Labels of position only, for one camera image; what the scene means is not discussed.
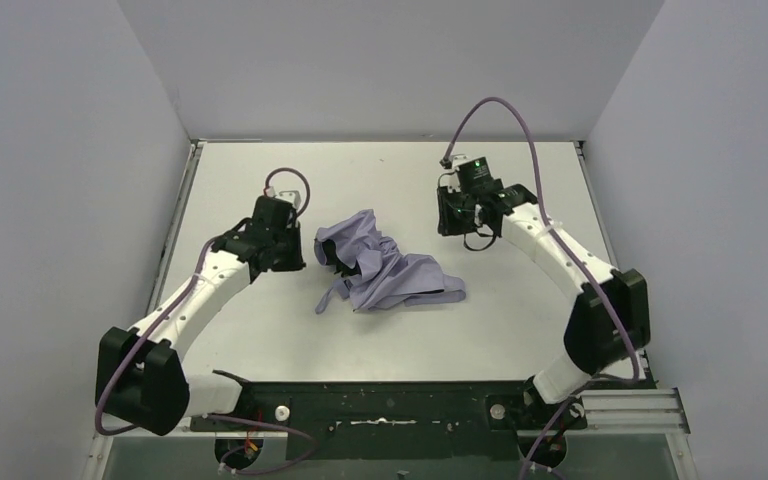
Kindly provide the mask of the purple folding umbrella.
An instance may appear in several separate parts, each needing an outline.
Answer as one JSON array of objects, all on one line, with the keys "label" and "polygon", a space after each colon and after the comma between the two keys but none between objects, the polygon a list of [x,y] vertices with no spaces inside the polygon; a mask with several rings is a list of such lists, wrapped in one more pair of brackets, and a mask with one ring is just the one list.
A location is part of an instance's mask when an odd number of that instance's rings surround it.
[{"label": "purple folding umbrella", "polygon": [[349,301],[355,312],[457,303],[467,297],[465,282],[445,273],[434,257],[401,252],[378,229],[372,209],[319,228],[314,254],[336,275],[315,307],[317,314],[324,313],[335,295]]}]

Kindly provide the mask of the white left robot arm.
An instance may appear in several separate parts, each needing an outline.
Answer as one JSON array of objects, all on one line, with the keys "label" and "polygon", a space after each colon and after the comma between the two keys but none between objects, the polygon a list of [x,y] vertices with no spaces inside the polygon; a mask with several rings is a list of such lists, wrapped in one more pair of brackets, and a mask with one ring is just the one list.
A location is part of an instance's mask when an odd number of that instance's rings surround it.
[{"label": "white left robot arm", "polygon": [[186,418],[235,410],[244,388],[240,377],[188,374],[183,360],[222,308],[261,274],[304,269],[302,209],[296,191],[259,196],[251,216],[203,245],[193,272],[170,298],[131,327],[112,327],[102,336],[98,433],[141,428],[166,435]]}]

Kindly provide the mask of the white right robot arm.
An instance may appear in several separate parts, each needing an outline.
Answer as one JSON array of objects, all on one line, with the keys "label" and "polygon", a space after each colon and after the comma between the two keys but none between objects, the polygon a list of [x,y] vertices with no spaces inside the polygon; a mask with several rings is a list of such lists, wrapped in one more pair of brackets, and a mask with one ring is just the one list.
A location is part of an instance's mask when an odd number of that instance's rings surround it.
[{"label": "white right robot arm", "polygon": [[561,353],[529,381],[535,401],[558,404],[629,360],[641,377],[638,352],[651,339],[644,277],[621,271],[588,251],[562,224],[542,214],[535,194],[521,184],[506,186],[486,158],[465,160],[437,181],[438,232],[476,233],[502,239],[525,254],[572,303]]}]

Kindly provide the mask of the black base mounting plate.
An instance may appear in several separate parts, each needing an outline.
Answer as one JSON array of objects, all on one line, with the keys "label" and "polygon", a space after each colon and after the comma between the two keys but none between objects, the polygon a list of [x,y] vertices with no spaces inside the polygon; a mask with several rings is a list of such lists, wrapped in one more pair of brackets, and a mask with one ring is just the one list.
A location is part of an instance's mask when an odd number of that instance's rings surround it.
[{"label": "black base mounting plate", "polygon": [[245,432],[238,419],[276,424],[289,410],[288,458],[316,460],[515,460],[556,406],[528,399],[523,380],[433,382],[249,381],[225,420],[193,419],[197,432]]}]

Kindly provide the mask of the aluminium frame rail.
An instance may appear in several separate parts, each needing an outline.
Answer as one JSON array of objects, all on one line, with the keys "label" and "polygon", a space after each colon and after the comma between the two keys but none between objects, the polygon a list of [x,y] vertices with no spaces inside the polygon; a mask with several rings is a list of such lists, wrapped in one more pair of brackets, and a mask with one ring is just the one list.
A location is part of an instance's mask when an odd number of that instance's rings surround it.
[{"label": "aluminium frame rail", "polygon": [[673,390],[593,390],[553,429],[515,430],[512,409],[349,418],[246,432],[206,419],[166,436],[96,439],[86,479],[695,479]]}]

